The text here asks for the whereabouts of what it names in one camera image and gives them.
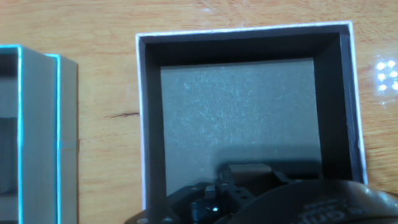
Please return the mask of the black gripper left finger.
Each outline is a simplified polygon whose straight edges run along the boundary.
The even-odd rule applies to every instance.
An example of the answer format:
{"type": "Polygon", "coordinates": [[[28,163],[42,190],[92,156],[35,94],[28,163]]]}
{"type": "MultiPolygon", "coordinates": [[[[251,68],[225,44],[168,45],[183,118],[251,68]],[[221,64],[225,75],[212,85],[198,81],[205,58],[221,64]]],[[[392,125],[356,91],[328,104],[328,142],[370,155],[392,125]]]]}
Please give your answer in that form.
{"type": "Polygon", "coordinates": [[[219,169],[218,180],[183,187],[125,224],[225,222],[254,200],[244,184],[256,171],[257,164],[225,164],[219,169]]]}

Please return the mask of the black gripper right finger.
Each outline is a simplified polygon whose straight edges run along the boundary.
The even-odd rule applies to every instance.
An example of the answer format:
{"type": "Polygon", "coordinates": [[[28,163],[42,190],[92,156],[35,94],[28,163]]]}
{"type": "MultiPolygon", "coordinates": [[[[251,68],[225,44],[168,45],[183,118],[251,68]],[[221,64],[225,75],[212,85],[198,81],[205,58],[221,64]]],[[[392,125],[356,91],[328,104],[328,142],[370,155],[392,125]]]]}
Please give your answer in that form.
{"type": "Polygon", "coordinates": [[[272,173],[274,175],[275,182],[277,182],[278,184],[291,184],[291,183],[294,183],[294,180],[290,179],[283,172],[274,170],[272,173]]]}

